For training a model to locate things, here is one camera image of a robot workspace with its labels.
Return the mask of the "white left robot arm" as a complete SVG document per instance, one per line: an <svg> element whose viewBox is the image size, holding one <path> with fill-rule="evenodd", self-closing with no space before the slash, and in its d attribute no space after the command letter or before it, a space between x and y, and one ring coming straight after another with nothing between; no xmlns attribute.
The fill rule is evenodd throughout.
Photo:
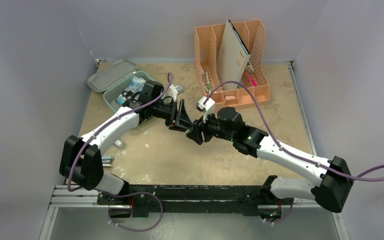
<svg viewBox="0 0 384 240"><path fill-rule="evenodd" d="M75 183L79 189L109 193L118 205L128 201L129 183L105 173L102 156L122 135L152 117L164 119L170 130L190 132L193 124L184 101L177 102L171 96L170 102L165 103L163 96L167 91L161 83L148 80L142 91L127 99L110 119L81 137L71 135L65 140L59 173L67 178L68 191L76 191L72 186Z"/></svg>

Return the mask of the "small white blue tube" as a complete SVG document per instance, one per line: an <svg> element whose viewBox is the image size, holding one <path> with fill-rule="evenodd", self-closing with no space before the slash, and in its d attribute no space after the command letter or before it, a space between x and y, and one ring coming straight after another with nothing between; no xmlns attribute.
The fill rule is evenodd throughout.
<svg viewBox="0 0 384 240"><path fill-rule="evenodd" d="M119 149L122 149L125 145L125 143L123 141L121 141L120 139L117 139L115 142L114 142L114 145L119 148Z"/></svg>

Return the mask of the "black handled scissors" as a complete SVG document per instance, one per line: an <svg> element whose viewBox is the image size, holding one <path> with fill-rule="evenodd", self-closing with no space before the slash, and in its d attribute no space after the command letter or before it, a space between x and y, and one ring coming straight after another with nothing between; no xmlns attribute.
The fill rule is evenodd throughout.
<svg viewBox="0 0 384 240"><path fill-rule="evenodd" d="M127 100L130 100L130 99L135 99L136 96L137 96L139 93L140 93L140 91L137 91L137 90L135 90L135 91L131 91L131 90L127 91L127 90L124 90L124 91L122 92L122 94L121 94L121 96L122 96L121 99L122 99L124 102L127 101Z"/></svg>

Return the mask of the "green medicine case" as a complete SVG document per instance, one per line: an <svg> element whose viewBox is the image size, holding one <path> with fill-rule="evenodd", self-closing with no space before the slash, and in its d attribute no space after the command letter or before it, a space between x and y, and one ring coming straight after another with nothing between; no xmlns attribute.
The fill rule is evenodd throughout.
<svg viewBox="0 0 384 240"><path fill-rule="evenodd" d="M154 80L150 74L139 70L137 64L120 59L108 66L99 66L96 73L86 80L86 84L94 92L102 93L104 102L115 113L120 108L116 99L130 85L134 77L147 81Z"/></svg>

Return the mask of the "blue wet wipes pack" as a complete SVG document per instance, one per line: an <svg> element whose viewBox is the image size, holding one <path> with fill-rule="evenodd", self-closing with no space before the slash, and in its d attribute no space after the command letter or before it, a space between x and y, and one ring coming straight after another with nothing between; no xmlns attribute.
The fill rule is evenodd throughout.
<svg viewBox="0 0 384 240"><path fill-rule="evenodd" d="M131 80L131 83L129 84L128 87L125 88L125 90L123 91L142 91L144 85L146 83L146 80L141 78L141 77L136 77L134 76ZM123 105L126 101L123 101L122 100L122 93L117 97L117 99L115 100L115 102L118 104L118 105Z"/></svg>

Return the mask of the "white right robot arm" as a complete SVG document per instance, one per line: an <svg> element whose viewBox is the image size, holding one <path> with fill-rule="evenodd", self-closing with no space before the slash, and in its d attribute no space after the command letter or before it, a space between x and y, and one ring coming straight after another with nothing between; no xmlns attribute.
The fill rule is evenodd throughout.
<svg viewBox="0 0 384 240"><path fill-rule="evenodd" d="M302 176L302 179L271 177L267 181L269 185L260 191L264 202L300 198L313 200L330 212L342 212L354 184L343 176L351 173L343 158L328 159L289 145L278 146L270 134L245 124L233 107L223 107L217 114L202 105L197 109L203 116L193 122L193 130L187 137L198 145L212 138L226 140L241 154L271 161Z"/></svg>

